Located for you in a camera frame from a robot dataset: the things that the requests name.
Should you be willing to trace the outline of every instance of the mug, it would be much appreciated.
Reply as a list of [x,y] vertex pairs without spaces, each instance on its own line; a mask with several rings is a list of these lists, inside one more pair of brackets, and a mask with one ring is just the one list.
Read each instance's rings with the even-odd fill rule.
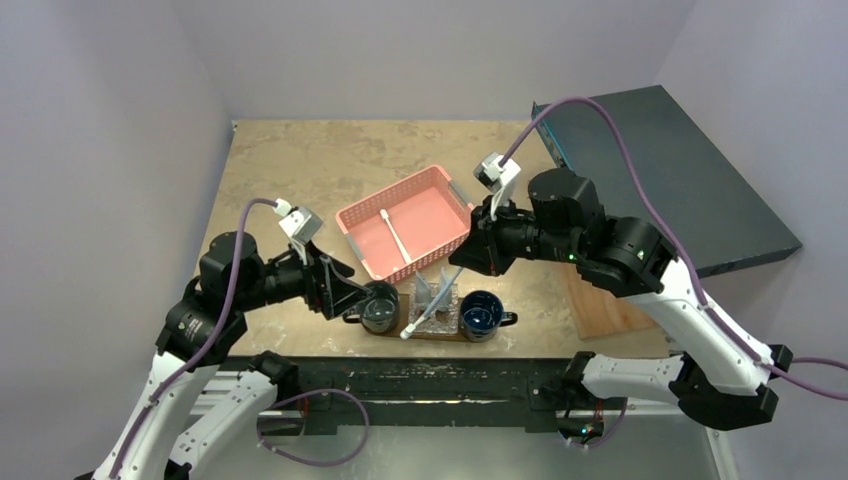
[[368,282],[365,288],[371,295],[342,314],[345,323],[361,323],[374,333],[390,332],[400,321],[400,295],[388,282],[376,280]]
[[462,299],[459,316],[459,329],[472,342],[485,342],[495,336],[498,327],[518,321],[518,314],[504,312],[500,299],[484,290],[471,292]]

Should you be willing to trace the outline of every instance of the gray wall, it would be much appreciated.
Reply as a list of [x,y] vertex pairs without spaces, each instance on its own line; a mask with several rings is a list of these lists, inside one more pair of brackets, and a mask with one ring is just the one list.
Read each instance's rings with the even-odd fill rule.
[[236,118],[527,118],[651,84],[694,0],[177,0]]
[[73,478],[104,458],[226,156],[228,117],[170,2],[130,3],[0,14],[3,479]]
[[[710,279],[741,323],[799,355],[848,360],[845,2],[700,1],[657,82],[801,237],[781,265]],[[793,367],[848,391],[844,372]],[[732,436],[744,478],[845,478],[845,404],[783,382],[773,423]]]

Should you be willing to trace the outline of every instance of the robotic hand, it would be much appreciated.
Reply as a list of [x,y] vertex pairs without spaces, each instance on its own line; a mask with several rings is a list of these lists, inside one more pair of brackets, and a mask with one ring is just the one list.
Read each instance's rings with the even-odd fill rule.
[[645,310],[685,351],[657,360],[579,352],[564,374],[565,390],[675,404],[718,430],[771,421],[778,398],[763,365],[787,371],[792,353],[785,346],[758,341],[707,296],[724,321],[717,325],[693,293],[672,244],[651,223],[607,216],[591,180],[565,168],[542,172],[528,187],[533,210],[516,208],[508,195],[517,170],[512,159],[497,154],[475,170],[493,195],[473,210],[471,232],[450,263],[489,276],[506,273],[516,258],[575,264],[584,280]]
[[[200,275],[189,281],[182,300],[165,317],[131,422],[101,466],[79,479],[150,479],[163,478],[163,473],[164,478],[184,479],[188,469],[196,478],[239,431],[229,427],[255,420],[275,400],[300,393],[297,366],[265,352],[254,358],[228,400],[183,432],[197,397],[247,331],[245,312],[302,297],[311,311],[329,320],[370,295],[369,289],[348,279],[354,273],[351,267],[312,243],[322,224],[315,214],[283,200],[277,200],[275,211],[283,217],[280,226],[290,238],[289,250],[263,262],[256,241],[247,233],[228,232],[212,240],[200,259]],[[239,235],[243,238],[232,307],[221,319]],[[205,347],[210,338],[211,348]],[[189,362],[191,368],[186,370]]]

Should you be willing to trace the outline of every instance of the white stick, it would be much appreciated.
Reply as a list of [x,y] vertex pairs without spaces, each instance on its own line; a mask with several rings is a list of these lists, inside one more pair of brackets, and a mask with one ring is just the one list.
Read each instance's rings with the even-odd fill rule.
[[392,226],[392,222],[389,221],[389,212],[387,212],[384,208],[381,208],[380,216],[383,217],[383,220],[385,220],[386,224],[389,226],[389,230],[392,231],[392,236],[395,237],[395,242],[398,244],[400,254],[403,255],[403,260],[406,263],[412,263],[412,257],[409,256],[409,252],[407,252],[406,248],[403,247],[403,244],[400,243],[400,238],[398,238],[395,228]]

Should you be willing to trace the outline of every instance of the pink basket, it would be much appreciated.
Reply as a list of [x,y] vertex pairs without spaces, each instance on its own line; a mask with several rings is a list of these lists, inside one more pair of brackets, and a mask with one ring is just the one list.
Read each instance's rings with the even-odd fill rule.
[[[412,263],[403,259],[381,208]],[[468,236],[472,208],[445,169],[433,165],[342,209],[336,222],[368,275],[396,283],[453,252]]]

